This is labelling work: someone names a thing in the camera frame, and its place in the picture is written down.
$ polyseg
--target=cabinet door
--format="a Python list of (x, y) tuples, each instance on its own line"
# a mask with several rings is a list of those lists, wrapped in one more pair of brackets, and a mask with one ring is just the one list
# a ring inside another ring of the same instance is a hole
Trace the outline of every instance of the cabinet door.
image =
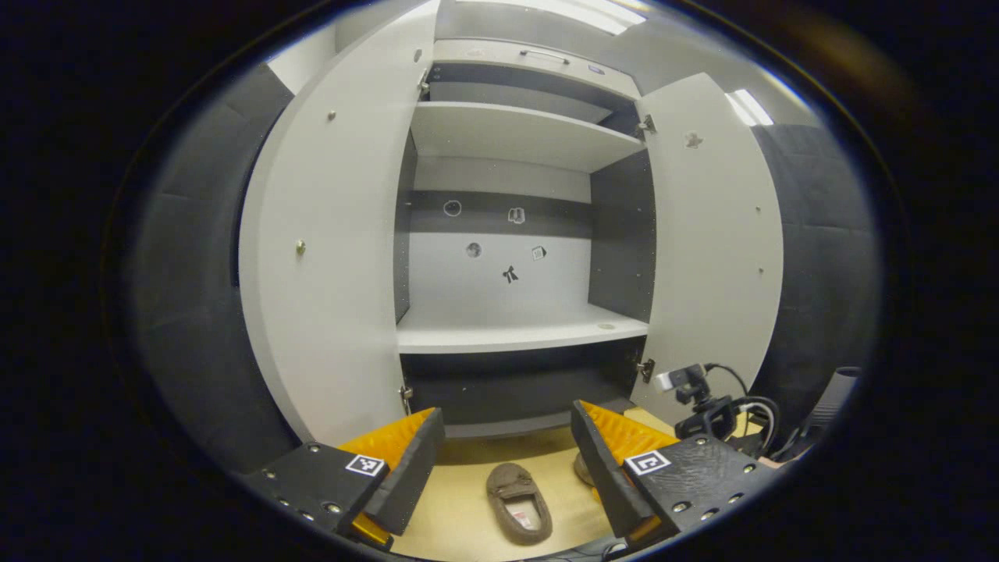
[[(655, 372), (721, 363), (751, 385), (780, 300), (783, 239), (770, 172), (724, 92), (697, 74), (642, 97), (655, 193), (655, 286), (642, 360)], [(713, 371), (714, 396), (742, 391)], [(667, 423), (691, 414), (641, 377), (631, 400)]]
[(239, 250), (247, 329), (306, 441), (337, 446), (404, 415), (396, 193), (438, 3), (331, 60), (285, 110), (250, 180)]

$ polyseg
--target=cabinet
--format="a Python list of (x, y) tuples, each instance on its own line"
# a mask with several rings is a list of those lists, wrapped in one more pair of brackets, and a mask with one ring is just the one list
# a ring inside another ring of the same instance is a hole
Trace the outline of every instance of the cabinet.
[(435, 11), (332, 61), (251, 177), (243, 304), (293, 429), (337, 445), (441, 406), (452, 438), (511, 435), (576, 398), (654, 413), (648, 356), (751, 382), (780, 223), (723, 92), (697, 75), (639, 96), (570, 54), (433, 43)]

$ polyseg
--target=wooden floor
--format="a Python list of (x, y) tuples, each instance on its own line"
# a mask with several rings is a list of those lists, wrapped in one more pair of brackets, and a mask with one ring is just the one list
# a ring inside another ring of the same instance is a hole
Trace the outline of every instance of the wooden floor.
[[(641, 408), (628, 418), (669, 435), (673, 430)], [(600, 504), (572, 470), (578, 449), (567, 427), (520, 437), (448, 441), (406, 534), (392, 551), (432, 560), (500, 562), (551, 554), (610, 535)], [(527, 469), (551, 513), (551, 536), (532, 546), (503, 536), (486, 497), (486, 479), (502, 462)]]

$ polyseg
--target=shoe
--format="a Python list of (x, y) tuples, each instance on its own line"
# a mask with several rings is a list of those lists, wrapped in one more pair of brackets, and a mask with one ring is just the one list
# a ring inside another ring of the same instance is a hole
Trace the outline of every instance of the shoe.
[(551, 535), (551, 514), (530, 473), (520, 465), (503, 463), (486, 480), (490, 507), (510, 541), (535, 544)]
[(575, 461), (572, 462), (572, 468), (575, 469), (575, 475), (590, 486), (596, 486), (593, 484), (593, 477), (589, 475), (589, 469), (586, 468), (586, 463), (582, 462), (582, 453), (575, 454)]

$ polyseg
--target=cabinet handle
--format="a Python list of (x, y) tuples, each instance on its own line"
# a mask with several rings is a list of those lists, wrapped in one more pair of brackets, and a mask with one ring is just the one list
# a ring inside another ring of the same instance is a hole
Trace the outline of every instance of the cabinet handle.
[(556, 59), (560, 59), (562, 61), (562, 64), (568, 64), (568, 59), (567, 58), (565, 58), (565, 57), (559, 57), (558, 55), (552, 55), (551, 53), (542, 53), (541, 51), (531, 51), (529, 49), (524, 49), (524, 50), (520, 51), (520, 54), (522, 56), (527, 56), (527, 53), (534, 53), (535, 55), (544, 55), (546, 57), (554, 57)]

